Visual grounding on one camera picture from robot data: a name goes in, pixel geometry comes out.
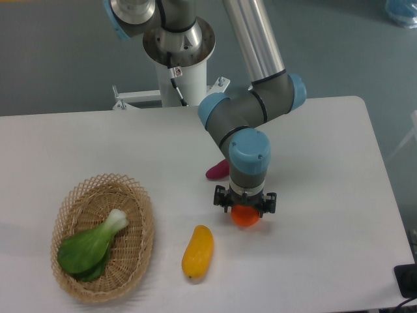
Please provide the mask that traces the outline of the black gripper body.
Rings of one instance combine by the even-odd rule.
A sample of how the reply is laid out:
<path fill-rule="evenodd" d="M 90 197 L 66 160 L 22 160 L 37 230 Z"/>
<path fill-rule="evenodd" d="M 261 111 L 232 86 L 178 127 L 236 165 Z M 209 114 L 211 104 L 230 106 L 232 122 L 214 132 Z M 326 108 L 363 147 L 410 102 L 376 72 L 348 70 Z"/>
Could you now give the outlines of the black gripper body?
<path fill-rule="evenodd" d="M 263 205 L 263 192 L 260 191 L 257 194 L 250 196 L 247 193 L 243 193 L 242 195 L 237 194 L 234 190 L 230 189 L 227 205 L 229 207 L 241 205 L 245 207 L 252 207 L 254 209 L 260 209 Z"/>

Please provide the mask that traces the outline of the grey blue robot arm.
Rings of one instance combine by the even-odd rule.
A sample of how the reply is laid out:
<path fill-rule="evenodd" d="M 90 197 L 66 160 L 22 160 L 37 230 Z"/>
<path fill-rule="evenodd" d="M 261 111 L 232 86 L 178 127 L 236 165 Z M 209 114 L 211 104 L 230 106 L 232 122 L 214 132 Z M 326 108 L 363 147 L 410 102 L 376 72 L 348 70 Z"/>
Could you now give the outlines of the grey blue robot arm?
<path fill-rule="evenodd" d="M 207 83 L 207 61 L 216 39 L 196 13 L 195 1 L 104 1 L 117 35 L 141 35 L 157 72 L 157 95 L 165 107 L 196 106 L 205 130 L 224 156 L 229 186 L 217 186 L 214 204 L 250 207 L 259 215 L 276 210 L 277 195 L 264 193 L 270 142 L 259 130 L 306 101 L 299 76 L 288 74 L 262 1 L 225 1 L 224 8 L 251 80 L 237 97 L 225 94 L 228 81 Z"/>

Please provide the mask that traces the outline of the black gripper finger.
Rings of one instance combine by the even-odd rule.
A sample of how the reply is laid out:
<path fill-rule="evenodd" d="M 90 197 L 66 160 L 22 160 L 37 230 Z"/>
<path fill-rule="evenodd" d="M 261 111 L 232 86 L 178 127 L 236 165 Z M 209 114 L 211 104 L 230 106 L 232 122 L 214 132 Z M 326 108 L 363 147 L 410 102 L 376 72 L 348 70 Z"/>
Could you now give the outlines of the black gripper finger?
<path fill-rule="evenodd" d="M 263 218 L 263 215 L 276 212 L 277 194 L 275 192 L 269 192 L 262 195 L 261 203 L 259 204 L 259 217 Z"/>
<path fill-rule="evenodd" d="M 233 205 L 230 191 L 224 186 L 216 185 L 213 204 L 222 207 L 224 213 L 228 213 L 229 208 Z"/>

